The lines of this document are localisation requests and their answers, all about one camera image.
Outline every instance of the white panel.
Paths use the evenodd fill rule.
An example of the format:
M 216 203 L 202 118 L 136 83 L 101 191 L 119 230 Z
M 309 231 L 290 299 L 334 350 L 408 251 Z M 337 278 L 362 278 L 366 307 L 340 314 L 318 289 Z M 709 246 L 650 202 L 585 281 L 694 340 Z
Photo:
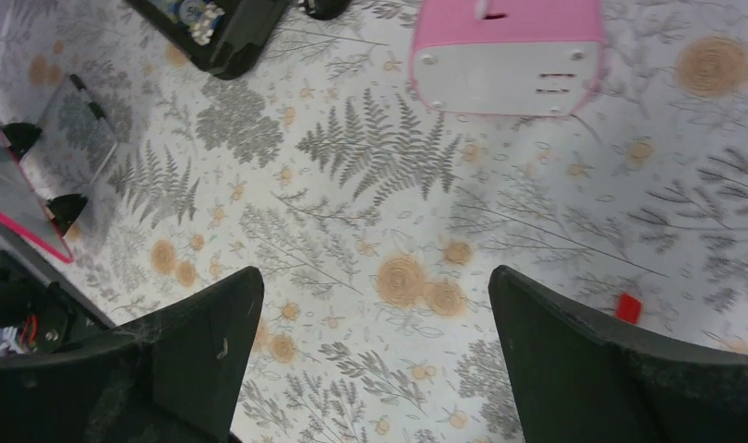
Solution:
M 441 102 L 445 111 L 565 115 L 598 76 L 600 51 L 598 42 L 440 46 L 415 53 L 413 74 L 423 100 Z M 574 59 L 576 52 L 583 56 Z M 426 55 L 433 63 L 421 60 Z

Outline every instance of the tablecloth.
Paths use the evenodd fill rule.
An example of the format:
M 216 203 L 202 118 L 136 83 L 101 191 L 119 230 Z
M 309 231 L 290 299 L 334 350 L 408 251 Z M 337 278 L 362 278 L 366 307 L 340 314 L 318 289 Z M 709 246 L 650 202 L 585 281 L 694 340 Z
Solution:
M 748 1 L 605 1 L 603 81 L 561 119 L 427 110 L 405 66 L 419 8 L 291 7 L 225 82 L 120 1 L 15 0 L 0 117 L 33 121 L 76 72 L 124 141 L 67 235 L 76 262 L 53 263 L 119 323 L 260 268 L 246 442 L 522 441 L 500 264 L 748 353 Z M 77 100 L 25 161 L 46 195 L 103 155 Z

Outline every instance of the table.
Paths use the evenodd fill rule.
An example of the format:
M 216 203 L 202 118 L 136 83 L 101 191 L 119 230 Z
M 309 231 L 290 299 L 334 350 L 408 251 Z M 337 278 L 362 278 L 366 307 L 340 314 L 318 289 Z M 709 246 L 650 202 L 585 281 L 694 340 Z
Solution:
M 748 1 L 605 2 L 603 84 L 549 120 L 428 111 L 406 82 L 418 8 L 291 8 L 222 82 L 120 2 L 15 0 L 0 117 L 36 118 L 77 72 L 125 142 L 68 234 L 76 263 L 54 264 L 119 323 L 259 267 L 246 442 L 522 441 L 500 264 L 748 353 Z M 74 105 L 26 160 L 45 194 L 100 160 Z

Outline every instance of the black device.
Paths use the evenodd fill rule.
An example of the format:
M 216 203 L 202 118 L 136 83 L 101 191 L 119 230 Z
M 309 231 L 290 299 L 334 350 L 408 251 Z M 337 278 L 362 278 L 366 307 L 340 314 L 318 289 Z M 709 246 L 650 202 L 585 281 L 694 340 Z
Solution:
M 255 65 L 291 0 L 213 0 L 213 6 L 222 14 L 214 16 L 212 35 L 203 44 L 193 38 L 187 23 L 180 18 L 199 19 L 193 17 L 204 2 L 172 0 L 168 2 L 175 5 L 172 13 L 160 9 L 151 0 L 126 1 L 183 51 L 198 69 L 229 80 L 242 76 Z
M 342 15 L 352 0 L 298 0 L 298 9 L 317 20 L 333 20 Z
M 1 357 L 0 441 L 238 441 L 230 424 L 263 291 L 259 271 L 242 269 L 123 326 Z
M 748 355 L 638 328 L 507 267 L 489 295 L 526 443 L 748 443 Z

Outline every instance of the floral tablecloth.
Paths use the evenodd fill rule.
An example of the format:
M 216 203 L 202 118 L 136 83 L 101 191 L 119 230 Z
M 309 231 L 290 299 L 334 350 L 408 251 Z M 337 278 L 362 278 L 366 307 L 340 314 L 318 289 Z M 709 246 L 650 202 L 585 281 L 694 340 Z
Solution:
M 641 325 L 748 353 L 748 1 L 604 4 L 608 64 L 566 119 L 438 114 L 407 87 L 417 0 L 293 8 L 237 81 L 120 1 L 15 0 L 0 117 L 79 73 L 125 142 L 67 238 L 115 321 L 248 265 L 267 294 L 246 442 L 521 441 L 489 308 L 508 264 Z M 46 196 L 104 150 L 79 98 L 26 166 Z

